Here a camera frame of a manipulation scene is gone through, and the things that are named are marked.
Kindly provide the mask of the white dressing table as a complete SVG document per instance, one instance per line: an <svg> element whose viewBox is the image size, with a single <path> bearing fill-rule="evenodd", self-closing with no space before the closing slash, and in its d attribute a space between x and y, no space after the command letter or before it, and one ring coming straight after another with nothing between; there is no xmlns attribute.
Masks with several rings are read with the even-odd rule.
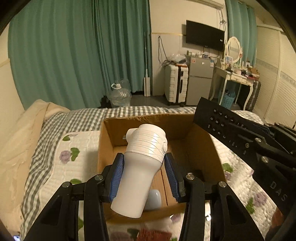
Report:
<svg viewBox="0 0 296 241"><path fill-rule="evenodd" d="M218 86L217 79L219 79L219 78L222 78L224 81L222 81L222 83L221 83L222 96L221 96L218 104L222 105L222 100L223 100L222 97L224 96L224 92L226 90L226 87L230 87L231 89L234 90L234 92L236 94L236 96L235 96L236 97L235 103L236 103L237 99L240 95L242 86L246 86L249 88L248 96L247 96L244 106L243 106L243 110L246 110L247 103L250 100L250 97L253 93L253 89L254 89L253 86L254 86L255 80L251 79L251 78L247 78L246 76L241 75L241 74L229 72L229 71L224 70L220 67L214 67L213 77L212 77L212 93L209 96L210 100L212 100L215 96L216 87Z"/></svg>

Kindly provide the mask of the white flat mop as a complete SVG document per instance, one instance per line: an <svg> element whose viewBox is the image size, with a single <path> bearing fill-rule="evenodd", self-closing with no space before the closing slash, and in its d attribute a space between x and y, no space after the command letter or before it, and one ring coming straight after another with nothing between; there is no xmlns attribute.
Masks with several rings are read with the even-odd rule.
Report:
<svg viewBox="0 0 296 241"><path fill-rule="evenodd" d="M144 96L151 96L151 86L150 78L148 76L148 64L147 64L147 37L146 32L144 32L144 52L145 52L145 76L144 76Z"/></svg>

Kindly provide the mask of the green curtain right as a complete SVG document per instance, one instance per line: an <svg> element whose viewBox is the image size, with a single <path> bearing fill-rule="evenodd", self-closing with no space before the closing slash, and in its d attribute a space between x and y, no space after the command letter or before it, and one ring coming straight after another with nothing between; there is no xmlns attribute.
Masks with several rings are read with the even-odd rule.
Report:
<svg viewBox="0 0 296 241"><path fill-rule="evenodd" d="M242 47L242 61L251 66L256 62L257 24L254 9L242 1L225 1L228 18L228 35L236 37Z"/></svg>

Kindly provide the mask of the black wall television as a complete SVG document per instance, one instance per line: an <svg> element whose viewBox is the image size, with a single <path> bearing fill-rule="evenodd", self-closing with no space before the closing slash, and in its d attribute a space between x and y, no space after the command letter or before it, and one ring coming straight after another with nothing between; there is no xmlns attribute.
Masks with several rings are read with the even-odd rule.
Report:
<svg viewBox="0 0 296 241"><path fill-rule="evenodd" d="M222 52L224 40L225 32L223 30L186 20L186 43Z"/></svg>

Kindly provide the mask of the white floral quilt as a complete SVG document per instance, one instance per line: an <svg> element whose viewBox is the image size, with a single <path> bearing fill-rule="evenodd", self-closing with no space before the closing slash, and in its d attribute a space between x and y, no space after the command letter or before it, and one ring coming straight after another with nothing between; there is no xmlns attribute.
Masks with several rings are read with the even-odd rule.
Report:
<svg viewBox="0 0 296 241"><path fill-rule="evenodd" d="M52 173L41 190L43 210L26 240L111 240L120 225L184 213L180 240L265 240L275 211L243 162L253 138L228 139L226 120L200 113L92 118L71 113Z"/></svg>

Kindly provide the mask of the clear water jug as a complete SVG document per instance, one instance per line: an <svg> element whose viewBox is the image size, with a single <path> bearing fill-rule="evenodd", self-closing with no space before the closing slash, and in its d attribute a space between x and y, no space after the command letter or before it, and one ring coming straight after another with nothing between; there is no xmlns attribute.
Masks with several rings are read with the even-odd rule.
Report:
<svg viewBox="0 0 296 241"><path fill-rule="evenodd" d="M111 85L111 92L108 95L108 99L112 108L130 106L131 98L132 94L128 79L121 79Z"/></svg>

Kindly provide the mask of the black remote control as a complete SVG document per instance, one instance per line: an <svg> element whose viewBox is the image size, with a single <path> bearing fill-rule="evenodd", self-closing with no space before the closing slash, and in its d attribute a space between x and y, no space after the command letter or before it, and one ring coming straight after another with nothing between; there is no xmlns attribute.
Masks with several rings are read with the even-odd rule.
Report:
<svg viewBox="0 0 296 241"><path fill-rule="evenodd" d="M275 144L266 126L243 118L203 97L196 107L194 123L244 161L256 158L255 138L265 140L270 145Z"/></svg>

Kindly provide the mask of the light blue earbuds case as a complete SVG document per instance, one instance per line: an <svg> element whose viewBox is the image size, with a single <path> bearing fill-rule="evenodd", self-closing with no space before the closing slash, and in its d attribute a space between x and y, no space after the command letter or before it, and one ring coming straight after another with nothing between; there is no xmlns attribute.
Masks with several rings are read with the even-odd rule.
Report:
<svg viewBox="0 0 296 241"><path fill-rule="evenodd" d="M155 209L161 208L161 206L162 206L162 198L161 198L160 191L157 189L151 189L149 191L144 210L145 211L155 210Z"/></svg>

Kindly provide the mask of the white suitcase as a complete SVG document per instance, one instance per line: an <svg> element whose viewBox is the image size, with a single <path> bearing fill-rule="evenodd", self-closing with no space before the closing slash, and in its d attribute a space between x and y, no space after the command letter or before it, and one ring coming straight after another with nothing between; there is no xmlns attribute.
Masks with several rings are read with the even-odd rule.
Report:
<svg viewBox="0 0 296 241"><path fill-rule="evenodd" d="M165 67L165 96L168 102L179 104L186 100L188 66L170 64Z"/></svg>

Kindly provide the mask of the white louvred wardrobe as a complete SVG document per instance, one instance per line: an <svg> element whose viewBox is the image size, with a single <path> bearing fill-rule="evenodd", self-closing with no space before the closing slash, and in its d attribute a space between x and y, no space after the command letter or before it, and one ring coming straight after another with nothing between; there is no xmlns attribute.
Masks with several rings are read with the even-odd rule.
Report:
<svg viewBox="0 0 296 241"><path fill-rule="evenodd" d="M257 26L255 67L261 83L253 112L268 123L295 126L295 50L280 28Z"/></svg>

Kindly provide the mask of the smartphone with lit screen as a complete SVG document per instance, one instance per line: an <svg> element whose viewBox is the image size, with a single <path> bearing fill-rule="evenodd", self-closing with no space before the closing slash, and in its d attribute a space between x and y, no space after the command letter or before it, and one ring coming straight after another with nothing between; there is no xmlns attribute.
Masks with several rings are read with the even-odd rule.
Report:
<svg viewBox="0 0 296 241"><path fill-rule="evenodd" d="M15 241L21 241L21 239L20 239L20 236L19 236L19 235L14 235L14 236L13 236L13 238L14 238L14 240L15 240Z"/></svg>

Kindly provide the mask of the white handheld device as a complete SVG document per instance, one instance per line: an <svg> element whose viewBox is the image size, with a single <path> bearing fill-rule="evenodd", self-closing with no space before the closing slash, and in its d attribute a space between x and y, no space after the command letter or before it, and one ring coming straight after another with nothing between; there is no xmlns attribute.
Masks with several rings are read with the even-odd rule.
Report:
<svg viewBox="0 0 296 241"><path fill-rule="evenodd" d="M124 168L111 209L126 217L140 218L155 174L168 149L165 131L151 124L130 128L124 153Z"/></svg>

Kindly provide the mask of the green curtain left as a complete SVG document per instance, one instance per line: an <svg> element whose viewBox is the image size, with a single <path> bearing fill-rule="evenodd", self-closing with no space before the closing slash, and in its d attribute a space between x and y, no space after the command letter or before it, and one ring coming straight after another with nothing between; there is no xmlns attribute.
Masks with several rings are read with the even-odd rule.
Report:
<svg viewBox="0 0 296 241"><path fill-rule="evenodd" d="M150 33L148 1L30 1L8 34L23 107L41 99L97 108L120 80L142 91L152 71Z"/></svg>

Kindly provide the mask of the grey checked bed sheet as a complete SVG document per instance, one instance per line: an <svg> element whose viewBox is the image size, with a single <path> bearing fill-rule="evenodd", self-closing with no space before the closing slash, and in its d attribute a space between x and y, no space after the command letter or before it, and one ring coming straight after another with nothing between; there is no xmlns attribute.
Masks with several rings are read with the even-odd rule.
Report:
<svg viewBox="0 0 296 241"><path fill-rule="evenodd" d="M25 237L41 209L65 181L78 184L94 176L98 159L101 123L106 118L148 114L193 114L194 107L160 108L130 106L125 108L85 108L59 112L44 122L32 157L25 197L22 204ZM270 225L267 195L252 178L253 171L219 141L214 145L227 182L254 219L263 235Z"/></svg>

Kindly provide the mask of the white air conditioner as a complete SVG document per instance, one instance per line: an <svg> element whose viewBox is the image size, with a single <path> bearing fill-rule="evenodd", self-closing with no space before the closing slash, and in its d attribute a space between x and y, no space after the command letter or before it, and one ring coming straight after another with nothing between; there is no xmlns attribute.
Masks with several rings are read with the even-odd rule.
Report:
<svg viewBox="0 0 296 241"><path fill-rule="evenodd" d="M194 0L195 2L210 6L216 9L223 9L225 6L224 0Z"/></svg>

